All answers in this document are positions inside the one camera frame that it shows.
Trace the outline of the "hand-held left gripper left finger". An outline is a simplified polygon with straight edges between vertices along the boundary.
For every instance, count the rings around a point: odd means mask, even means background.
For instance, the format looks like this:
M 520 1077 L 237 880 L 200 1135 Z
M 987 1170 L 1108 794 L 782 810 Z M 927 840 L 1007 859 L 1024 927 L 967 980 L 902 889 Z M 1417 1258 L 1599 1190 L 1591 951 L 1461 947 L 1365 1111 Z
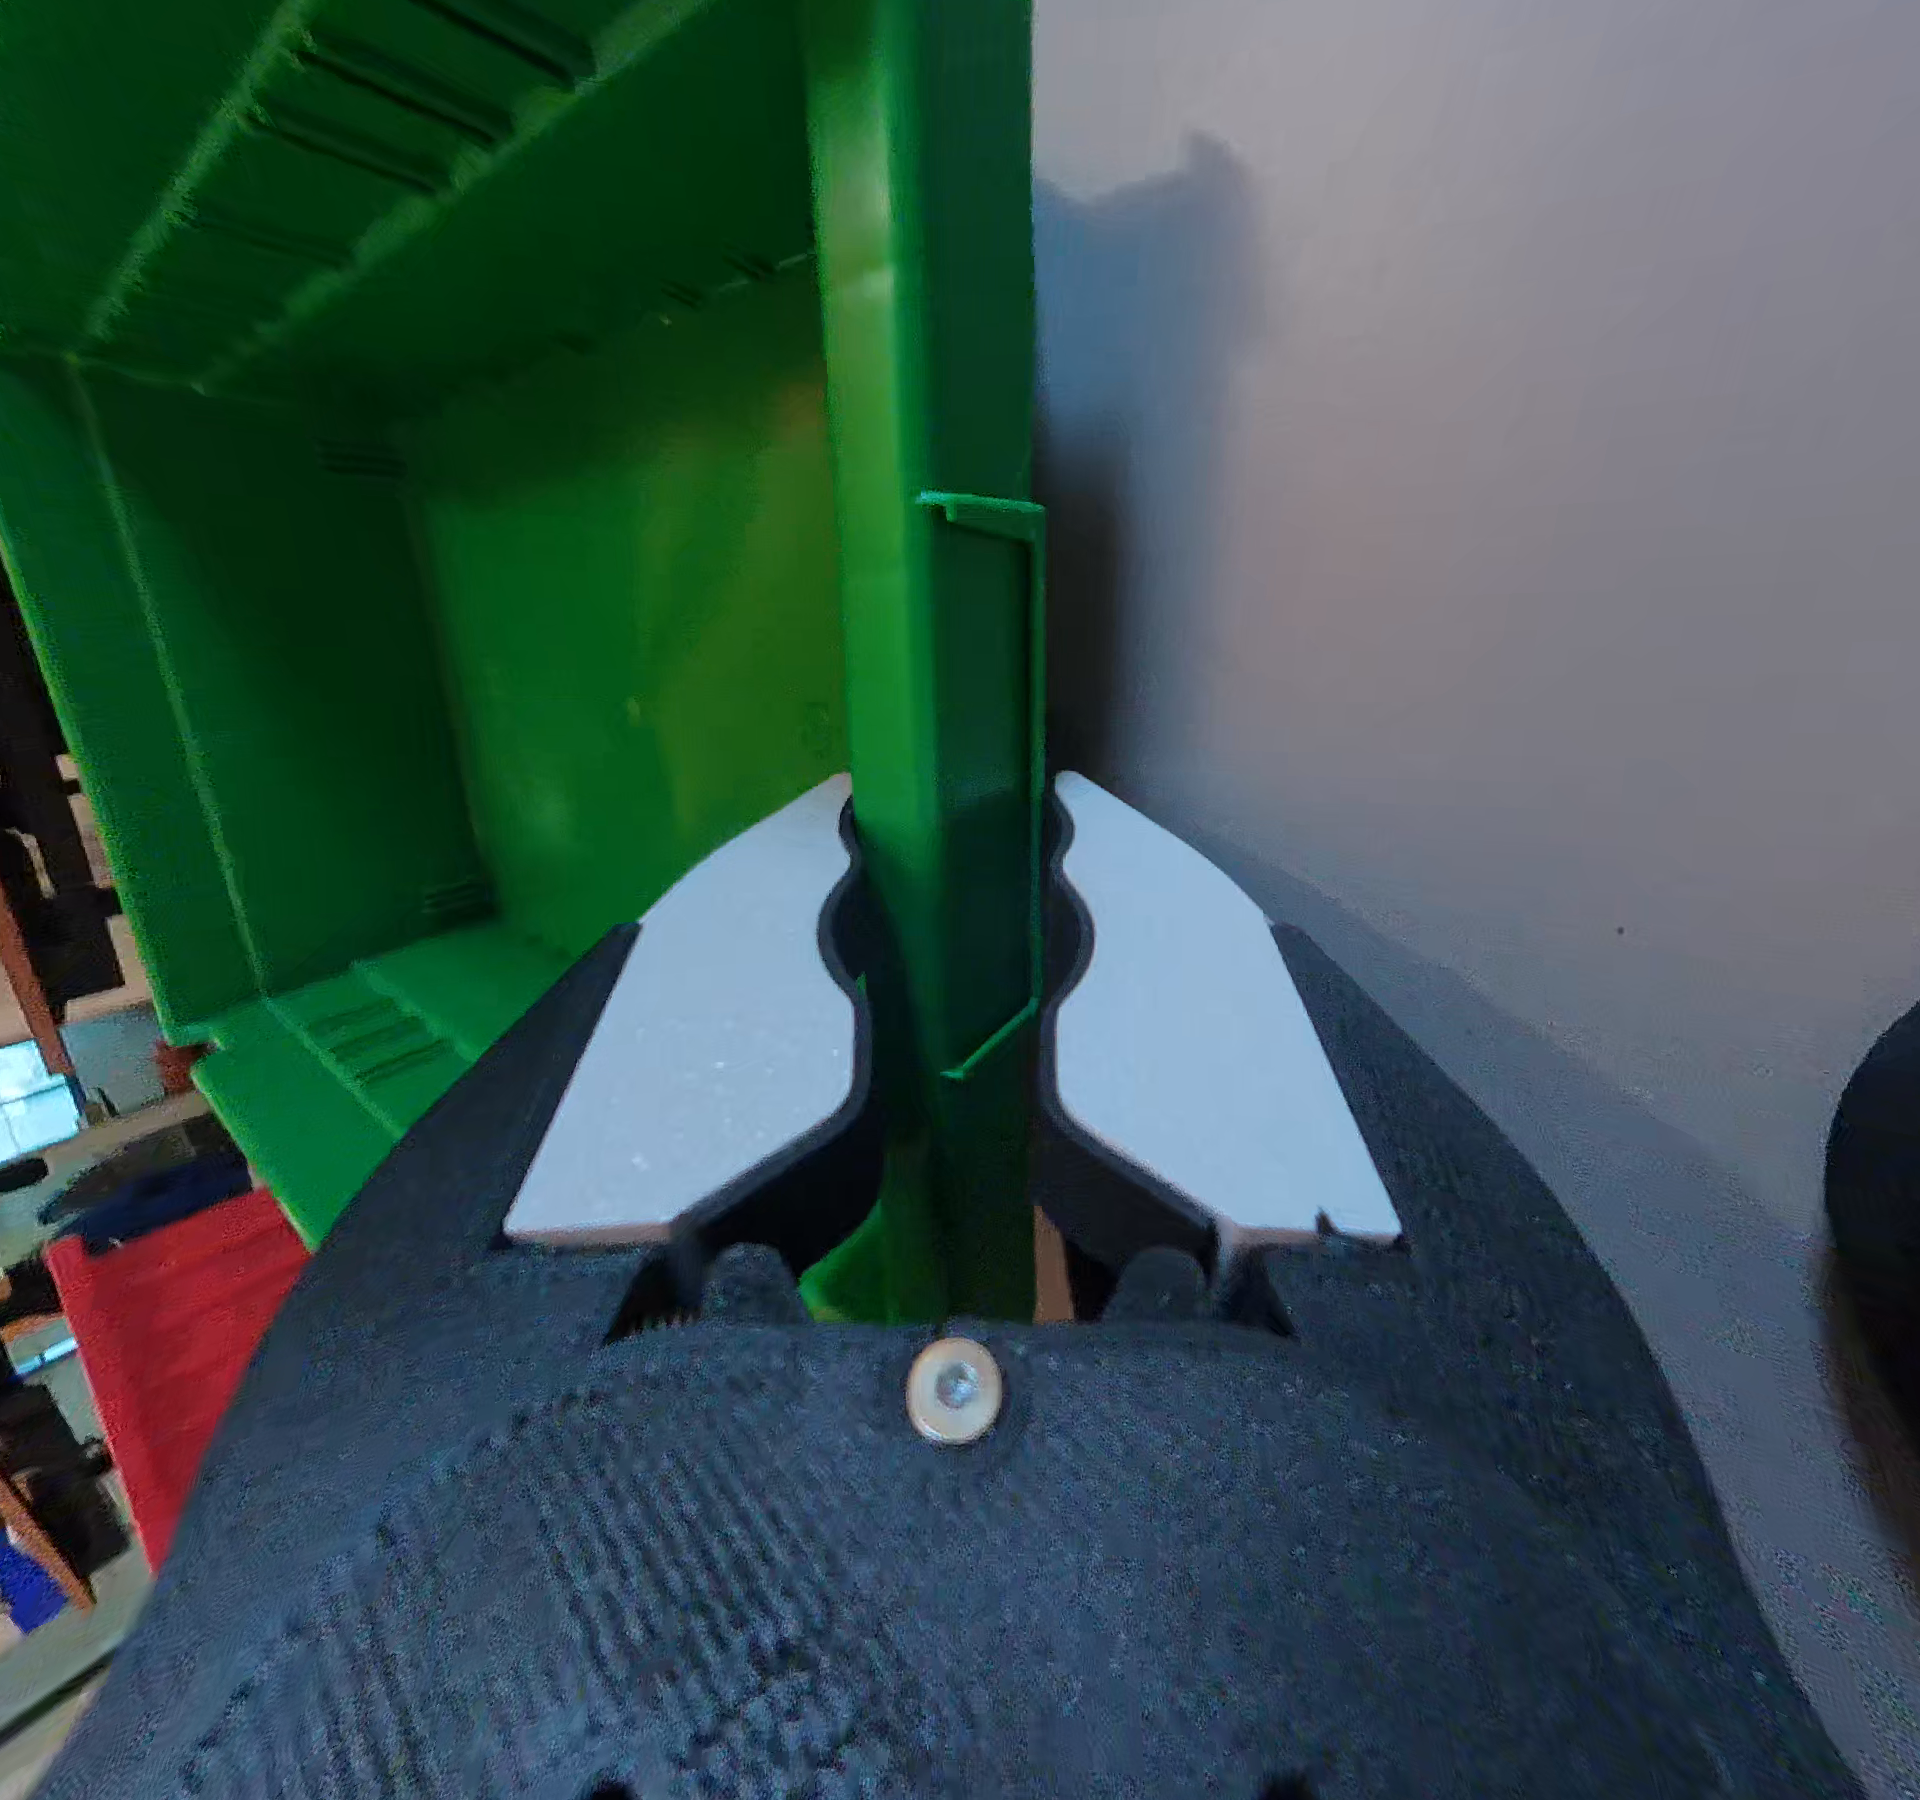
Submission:
M 853 775 L 688 869 L 638 921 L 503 1237 L 731 1248 L 805 1274 L 877 1203 L 876 1030 L 837 927 L 860 905 Z

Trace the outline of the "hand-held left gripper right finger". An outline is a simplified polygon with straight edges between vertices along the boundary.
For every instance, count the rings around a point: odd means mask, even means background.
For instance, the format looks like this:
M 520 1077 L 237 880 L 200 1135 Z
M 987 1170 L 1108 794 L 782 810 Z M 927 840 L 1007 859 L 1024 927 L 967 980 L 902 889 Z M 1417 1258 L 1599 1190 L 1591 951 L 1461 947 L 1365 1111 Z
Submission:
M 1276 925 L 1205 852 L 1082 773 L 1050 783 L 1059 980 L 1036 1198 L 1119 1274 L 1169 1250 L 1399 1248 L 1381 1175 Z

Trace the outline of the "green plastic bin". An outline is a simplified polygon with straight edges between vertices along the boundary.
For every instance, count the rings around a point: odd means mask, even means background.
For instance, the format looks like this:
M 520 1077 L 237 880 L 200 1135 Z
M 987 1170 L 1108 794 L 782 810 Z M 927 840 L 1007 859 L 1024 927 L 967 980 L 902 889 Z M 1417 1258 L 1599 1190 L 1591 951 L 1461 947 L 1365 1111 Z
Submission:
M 848 773 L 886 1187 L 1033 1308 L 1033 0 L 5 0 L 5 563 L 162 1028 L 318 1248 Z

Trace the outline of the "blue cloth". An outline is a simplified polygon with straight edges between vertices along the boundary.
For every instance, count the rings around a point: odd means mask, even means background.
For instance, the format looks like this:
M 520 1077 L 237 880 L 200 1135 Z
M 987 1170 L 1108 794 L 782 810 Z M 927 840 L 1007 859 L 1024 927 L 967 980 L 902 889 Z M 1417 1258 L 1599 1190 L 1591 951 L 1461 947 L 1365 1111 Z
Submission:
M 168 1166 L 97 1165 L 37 1210 L 55 1239 L 80 1239 L 90 1258 L 253 1191 L 248 1162 L 234 1150 Z

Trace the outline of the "red plastic bin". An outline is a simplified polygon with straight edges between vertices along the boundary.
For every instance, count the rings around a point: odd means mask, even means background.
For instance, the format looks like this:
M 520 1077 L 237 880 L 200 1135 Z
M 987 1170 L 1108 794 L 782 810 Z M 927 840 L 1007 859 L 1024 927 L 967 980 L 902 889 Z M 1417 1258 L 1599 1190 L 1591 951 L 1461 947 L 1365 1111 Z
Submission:
M 215 1433 L 311 1250 L 267 1190 L 92 1251 L 46 1250 L 90 1400 L 160 1574 Z

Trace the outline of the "black textured pad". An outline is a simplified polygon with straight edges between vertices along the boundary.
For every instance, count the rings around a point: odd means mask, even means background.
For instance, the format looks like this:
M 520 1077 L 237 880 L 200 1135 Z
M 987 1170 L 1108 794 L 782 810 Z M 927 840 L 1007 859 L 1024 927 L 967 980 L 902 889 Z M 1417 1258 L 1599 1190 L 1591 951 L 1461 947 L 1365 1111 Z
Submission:
M 1838 1281 L 1907 1428 L 1919 1416 L 1919 1007 L 1872 1043 L 1828 1132 Z

